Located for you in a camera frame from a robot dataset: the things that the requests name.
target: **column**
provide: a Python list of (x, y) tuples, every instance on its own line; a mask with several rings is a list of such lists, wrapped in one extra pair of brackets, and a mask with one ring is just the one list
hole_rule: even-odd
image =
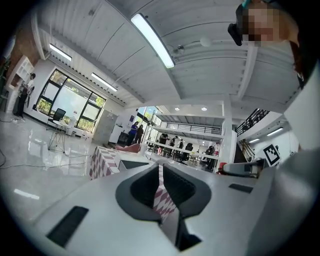
[(230, 163), (232, 143), (232, 108), (229, 94), (224, 95), (222, 104), (222, 115), (224, 116), (224, 122), (222, 124), (221, 132), (224, 138), (220, 147), (220, 160), (218, 161), (217, 168), (220, 166), (220, 163)]

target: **person in blue shirt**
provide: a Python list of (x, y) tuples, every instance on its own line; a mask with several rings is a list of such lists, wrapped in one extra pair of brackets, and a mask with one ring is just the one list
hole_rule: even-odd
[(130, 146), (132, 144), (132, 141), (134, 140), (137, 130), (138, 130), (138, 124), (139, 122), (135, 122), (132, 126), (131, 126), (131, 130), (129, 131), (129, 137), (128, 140), (126, 141), (126, 145)]

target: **ceiling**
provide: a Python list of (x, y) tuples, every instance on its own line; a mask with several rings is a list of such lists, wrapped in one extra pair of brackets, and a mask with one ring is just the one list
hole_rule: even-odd
[[(99, 84), (95, 72), (118, 89), (107, 95), (127, 107), (212, 105), (230, 95), (235, 108), (283, 112), (299, 84), (289, 44), (236, 46), (227, 32), (241, 0), (55, 0), (37, 13), (42, 47)], [(148, 16), (176, 63), (166, 69), (130, 22)], [(212, 45), (204, 47), (205, 36)], [(184, 52), (177, 52), (178, 45)]]
[(209, 117), (196, 115), (156, 114), (161, 121), (167, 123), (181, 123), (188, 125), (221, 126), (223, 117)]

